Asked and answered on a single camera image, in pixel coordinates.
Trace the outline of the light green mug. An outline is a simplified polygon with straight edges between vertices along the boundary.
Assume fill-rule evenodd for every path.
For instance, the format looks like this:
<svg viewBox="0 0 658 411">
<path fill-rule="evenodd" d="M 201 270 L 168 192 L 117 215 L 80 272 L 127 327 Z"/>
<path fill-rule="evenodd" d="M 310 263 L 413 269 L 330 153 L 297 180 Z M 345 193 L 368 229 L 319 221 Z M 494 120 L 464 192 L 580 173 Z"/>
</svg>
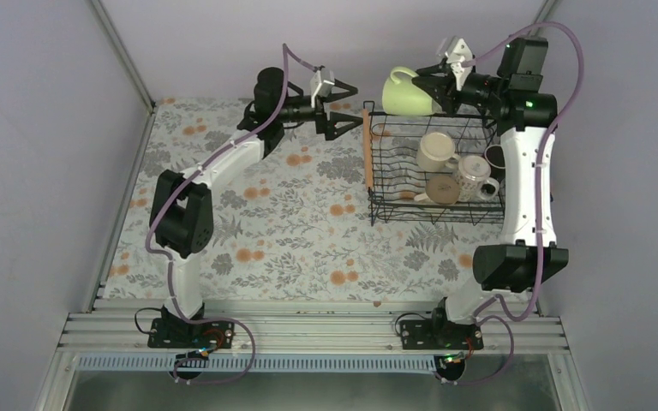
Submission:
<svg viewBox="0 0 658 411">
<path fill-rule="evenodd" d="M 393 68 L 382 90 L 384 112 L 394 116 L 432 116 L 443 112 L 441 106 L 413 80 L 419 74 L 402 66 Z"/>
</svg>

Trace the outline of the cream white mug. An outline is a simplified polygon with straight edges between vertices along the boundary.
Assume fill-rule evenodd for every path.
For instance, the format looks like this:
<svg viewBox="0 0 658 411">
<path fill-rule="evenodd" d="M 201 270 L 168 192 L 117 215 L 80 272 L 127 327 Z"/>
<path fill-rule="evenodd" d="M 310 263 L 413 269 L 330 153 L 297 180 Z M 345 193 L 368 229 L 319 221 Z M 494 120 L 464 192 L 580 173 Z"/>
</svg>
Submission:
<svg viewBox="0 0 658 411">
<path fill-rule="evenodd" d="M 448 134 L 432 132 L 422 136 L 416 154 L 418 167 L 426 172 L 441 172 L 445 168 L 455 170 L 461 156 L 456 153 L 454 140 Z"/>
</svg>

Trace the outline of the floral patterned white mug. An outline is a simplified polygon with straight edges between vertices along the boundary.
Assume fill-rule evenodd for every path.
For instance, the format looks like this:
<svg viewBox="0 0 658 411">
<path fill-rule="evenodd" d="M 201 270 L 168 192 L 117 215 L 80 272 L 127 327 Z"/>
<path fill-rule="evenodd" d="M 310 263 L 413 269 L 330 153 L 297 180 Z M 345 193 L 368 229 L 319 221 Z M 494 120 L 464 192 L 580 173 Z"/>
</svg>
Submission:
<svg viewBox="0 0 658 411">
<path fill-rule="evenodd" d="M 489 162 L 478 155 L 461 157 L 455 178 L 460 187 L 459 202 L 491 200 L 499 194 L 499 182 L 491 177 Z"/>
</svg>

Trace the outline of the beige brown mug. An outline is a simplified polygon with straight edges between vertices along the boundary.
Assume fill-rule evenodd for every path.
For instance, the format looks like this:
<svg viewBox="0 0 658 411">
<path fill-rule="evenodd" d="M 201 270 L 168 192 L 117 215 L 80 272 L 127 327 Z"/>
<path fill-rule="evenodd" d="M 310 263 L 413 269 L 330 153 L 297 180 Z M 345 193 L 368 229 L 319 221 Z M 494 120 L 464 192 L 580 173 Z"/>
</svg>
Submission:
<svg viewBox="0 0 658 411">
<path fill-rule="evenodd" d="M 432 176 L 428 179 L 425 191 L 417 194 L 413 200 L 416 202 L 430 201 L 438 205 L 448 206 L 459 201 L 460 186 L 451 176 Z"/>
</svg>

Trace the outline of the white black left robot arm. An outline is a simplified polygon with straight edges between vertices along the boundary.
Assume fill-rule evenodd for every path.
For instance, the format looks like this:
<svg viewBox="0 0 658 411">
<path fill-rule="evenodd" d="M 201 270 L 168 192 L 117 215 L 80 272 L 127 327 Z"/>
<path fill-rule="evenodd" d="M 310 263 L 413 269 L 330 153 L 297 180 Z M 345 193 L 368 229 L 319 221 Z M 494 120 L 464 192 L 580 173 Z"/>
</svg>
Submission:
<svg viewBox="0 0 658 411">
<path fill-rule="evenodd" d="M 331 141 L 358 127 L 361 118 L 325 110 L 326 104 L 357 93 L 355 86 L 338 80 L 324 67 L 314 70 L 307 92 L 289 81 L 286 69 L 264 68 L 236 132 L 196 166 L 159 175 L 146 249 L 167 258 L 169 296 L 163 309 L 166 317 L 175 318 L 170 335 L 179 344 L 194 346 L 204 335 L 200 253 L 214 231 L 213 195 L 265 159 L 288 128 L 311 122 L 317 134 Z"/>
</svg>

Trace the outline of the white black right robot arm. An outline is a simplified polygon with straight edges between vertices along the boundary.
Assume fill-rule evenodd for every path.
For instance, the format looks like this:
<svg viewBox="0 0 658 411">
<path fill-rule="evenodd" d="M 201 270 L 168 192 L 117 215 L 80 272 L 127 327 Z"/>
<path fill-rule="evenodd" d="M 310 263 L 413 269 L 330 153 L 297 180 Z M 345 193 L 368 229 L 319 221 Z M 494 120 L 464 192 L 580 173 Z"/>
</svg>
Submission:
<svg viewBox="0 0 658 411">
<path fill-rule="evenodd" d="M 453 38 L 439 61 L 426 68 L 393 68 L 382 89 L 389 115 L 454 115 L 473 106 L 497 128 L 505 166 L 505 211 L 500 241 L 478 247 L 473 280 L 440 303 L 444 316 L 429 327 L 432 342 L 451 348 L 474 320 L 508 295 L 539 295 L 544 281 L 565 268 L 569 253 L 557 244 L 551 214 L 550 164 L 563 110 L 556 97 L 540 93 L 548 43 L 516 33 L 502 41 L 496 75 L 479 74 L 475 56 Z"/>
</svg>

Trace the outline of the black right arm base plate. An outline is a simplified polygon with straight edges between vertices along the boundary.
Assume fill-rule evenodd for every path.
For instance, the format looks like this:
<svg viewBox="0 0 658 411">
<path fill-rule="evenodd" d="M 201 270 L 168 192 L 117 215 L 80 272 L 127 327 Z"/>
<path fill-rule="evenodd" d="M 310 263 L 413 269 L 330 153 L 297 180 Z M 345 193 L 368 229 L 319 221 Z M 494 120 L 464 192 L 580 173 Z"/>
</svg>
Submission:
<svg viewBox="0 0 658 411">
<path fill-rule="evenodd" d="M 435 324 L 430 319 L 401 320 L 399 335 L 405 350 L 484 349 L 482 332 L 477 325 Z"/>
</svg>

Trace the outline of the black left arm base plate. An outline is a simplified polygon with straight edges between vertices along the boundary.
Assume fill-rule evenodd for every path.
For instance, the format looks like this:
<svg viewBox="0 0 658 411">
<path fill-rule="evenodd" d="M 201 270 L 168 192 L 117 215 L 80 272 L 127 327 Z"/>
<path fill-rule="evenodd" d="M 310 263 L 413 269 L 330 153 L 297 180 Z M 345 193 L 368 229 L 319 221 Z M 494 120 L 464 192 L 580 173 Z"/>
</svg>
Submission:
<svg viewBox="0 0 658 411">
<path fill-rule="evenodd" d="M 214 321 L 190 325 L 179 320 L 154 319 L 147 346 L 149 348 L 175 348 L 185 350 L 231 348 L 235 324 Z"/>
</svg>

